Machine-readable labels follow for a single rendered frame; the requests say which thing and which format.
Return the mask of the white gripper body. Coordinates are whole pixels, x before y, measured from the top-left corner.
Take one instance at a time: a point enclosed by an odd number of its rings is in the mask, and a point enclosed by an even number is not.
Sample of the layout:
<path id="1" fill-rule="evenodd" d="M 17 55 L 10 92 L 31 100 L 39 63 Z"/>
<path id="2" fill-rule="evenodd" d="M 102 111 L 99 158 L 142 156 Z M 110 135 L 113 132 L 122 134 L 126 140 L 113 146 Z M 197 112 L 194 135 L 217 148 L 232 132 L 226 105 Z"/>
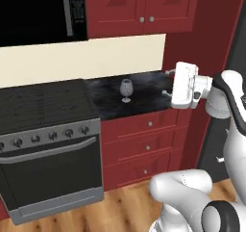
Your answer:
<path id="1" fill-rule="evenodd" d="M 198 66 L 184 62 L 177 62 L 171 97 L 171 107 L 174 109 L 188 109 L 190 107 L 195 76 Z"/>

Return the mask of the clear wine glass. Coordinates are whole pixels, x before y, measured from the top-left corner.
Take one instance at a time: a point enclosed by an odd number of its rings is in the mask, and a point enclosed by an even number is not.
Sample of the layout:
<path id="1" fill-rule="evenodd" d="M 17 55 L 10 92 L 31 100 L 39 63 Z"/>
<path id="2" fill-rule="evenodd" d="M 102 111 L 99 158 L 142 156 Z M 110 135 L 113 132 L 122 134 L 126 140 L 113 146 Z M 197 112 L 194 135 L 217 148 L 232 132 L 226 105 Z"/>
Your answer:
<path id="1" fill-rule="evenodd" d="M 120 93 L 123 96 L 122 101 L 129 103 L 131 101 L 130 96 L 133 94 L 134 86 L 130 79 L 123 79 L 120 86 Z"/>

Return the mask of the red drawer front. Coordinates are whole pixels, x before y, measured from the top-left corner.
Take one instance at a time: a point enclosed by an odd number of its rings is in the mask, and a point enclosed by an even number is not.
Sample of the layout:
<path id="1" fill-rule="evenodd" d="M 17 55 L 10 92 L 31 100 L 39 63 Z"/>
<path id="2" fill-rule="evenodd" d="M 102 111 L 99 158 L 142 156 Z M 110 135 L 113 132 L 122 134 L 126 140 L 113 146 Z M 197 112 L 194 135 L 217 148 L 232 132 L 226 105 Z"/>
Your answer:
<path id="1" fill-rule="evenodd" d="M 170 153 L 140 157 L 123 164 L 104 168 L 104 189 L 106 191 L 130 185 L 168 170 Z"/>
<path id="2" fill-rule="evenodd" d="M 170 109 L 137 116 L 103 120 L 102 139 L 104 142 L 113 142 L 121 137 L 175 126 L 177 115 L 177 110 Z M 148 121 L 152 121 L 153 126 L 148 126 Z"/>
<path id="3" fill-rule="evenodd" d="M 103 165 L 110 166 L 143 154 L 169 149 L 173 145 L 174 136 L 174 130 L 166 130 L 118 142 L 104 143 Z M 146 145 L 150 145 L 151 149 L 146 150 Z"/>

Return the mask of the red tall cabinet panel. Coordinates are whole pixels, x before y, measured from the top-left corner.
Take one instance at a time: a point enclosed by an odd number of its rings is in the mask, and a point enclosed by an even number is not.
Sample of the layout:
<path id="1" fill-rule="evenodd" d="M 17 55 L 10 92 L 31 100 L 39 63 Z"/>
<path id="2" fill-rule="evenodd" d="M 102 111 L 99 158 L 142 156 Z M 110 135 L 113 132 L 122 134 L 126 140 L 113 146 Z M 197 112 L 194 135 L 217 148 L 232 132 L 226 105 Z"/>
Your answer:
<path id="1" fill-rule="evenodd" d="M 164 70 L 176 62 L 196 64 L 202 75 L 213 76 L 223 70 L 234 37 L 244 0 L 198 0 L 193 29 L 168 34 L 163 53 Z M 209 115 L 202 99 L 190 112 L 184 148 L 171 158 L 172 170 L 196 168 L 209 126 Z"/>

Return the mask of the red cupboard door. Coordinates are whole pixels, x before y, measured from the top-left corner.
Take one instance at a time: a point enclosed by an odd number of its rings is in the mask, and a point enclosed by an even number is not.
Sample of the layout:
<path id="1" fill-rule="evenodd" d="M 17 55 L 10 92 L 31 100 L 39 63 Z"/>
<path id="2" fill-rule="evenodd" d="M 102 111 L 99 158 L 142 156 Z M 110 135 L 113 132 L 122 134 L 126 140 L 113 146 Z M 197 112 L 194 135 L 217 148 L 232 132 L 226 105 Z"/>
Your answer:
<path id="1" fill-rule="evenodd" d="M 145 0 L 86 0 L 88 36 L 91 39 L 142 35 Z"/>
<path id="2" fill-rule="evenodd" d="M 167 34 L 192 29 L 198 0 L 146 0 L 145 33 Z"/>

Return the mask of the black and grey stove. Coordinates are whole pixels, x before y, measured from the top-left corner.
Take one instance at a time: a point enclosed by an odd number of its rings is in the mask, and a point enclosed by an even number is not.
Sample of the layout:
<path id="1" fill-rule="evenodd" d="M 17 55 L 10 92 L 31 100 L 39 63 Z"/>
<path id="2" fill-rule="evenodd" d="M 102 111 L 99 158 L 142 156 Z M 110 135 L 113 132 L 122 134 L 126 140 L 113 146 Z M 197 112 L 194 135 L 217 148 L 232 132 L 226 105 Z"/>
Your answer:
<path id="1" fill-rule="evenodd" d="M 84 135 L 82 126 L 89 128 Z M 64 131 L 72 129 L 68 138 Z M 58 137 L 52 141 L 50 132 Z M 32 136 L 40 136 L 33 143 Z M 26 148 L 43 146 L 84 137 L 99 136 L 101 153 L 101 119 L 82 79 L 0 89 L 0 142 L 5 148 L 0 157 L 25 155 Z M 20 147 L 14 139 L 23 141 Z"/>

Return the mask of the black oven door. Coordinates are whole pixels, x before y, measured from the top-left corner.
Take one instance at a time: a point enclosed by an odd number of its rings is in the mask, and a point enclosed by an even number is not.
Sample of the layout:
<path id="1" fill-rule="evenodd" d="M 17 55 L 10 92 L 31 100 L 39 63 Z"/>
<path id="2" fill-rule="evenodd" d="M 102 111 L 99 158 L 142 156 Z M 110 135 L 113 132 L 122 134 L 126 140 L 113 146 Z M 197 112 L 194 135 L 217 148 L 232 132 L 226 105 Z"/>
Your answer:
<path id="1" fill-rule="evenodd" d="M 71 146 L 89 139 L 93 143 L 78 150 L 14 164 L 0 164 L 0 194 L 8 210 L 101 187 L 99 136 L 30 147 L 23 153 Z"/>

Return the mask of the black microwave oven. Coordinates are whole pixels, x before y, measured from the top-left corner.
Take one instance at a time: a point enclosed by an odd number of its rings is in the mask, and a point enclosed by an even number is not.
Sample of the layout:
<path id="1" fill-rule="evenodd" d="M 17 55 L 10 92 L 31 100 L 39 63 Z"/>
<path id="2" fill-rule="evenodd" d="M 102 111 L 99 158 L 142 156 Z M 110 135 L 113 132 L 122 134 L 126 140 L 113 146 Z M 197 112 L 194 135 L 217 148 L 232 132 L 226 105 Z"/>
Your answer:
<path id="1" fill-rule="evenodd" d="M 0 0 L 0 47 L 87 40 L 85 0 L 69 0 L 73 37 L 63 0 Z"/>

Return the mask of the grey stove bottom drawer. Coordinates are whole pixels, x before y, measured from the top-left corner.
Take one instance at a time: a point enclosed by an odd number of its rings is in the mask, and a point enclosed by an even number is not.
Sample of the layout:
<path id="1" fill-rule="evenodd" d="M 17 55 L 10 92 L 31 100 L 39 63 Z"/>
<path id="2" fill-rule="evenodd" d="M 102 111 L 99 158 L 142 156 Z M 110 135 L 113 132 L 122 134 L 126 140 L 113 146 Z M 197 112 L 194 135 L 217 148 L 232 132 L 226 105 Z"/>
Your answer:
<path id="1" fill-rule="evenodd" d="M 22 224 L 84 207 L 103 199 L 104 188 L 98 187 L 19 207 L 9 211 L 9 214 L 14 224 Z"/>

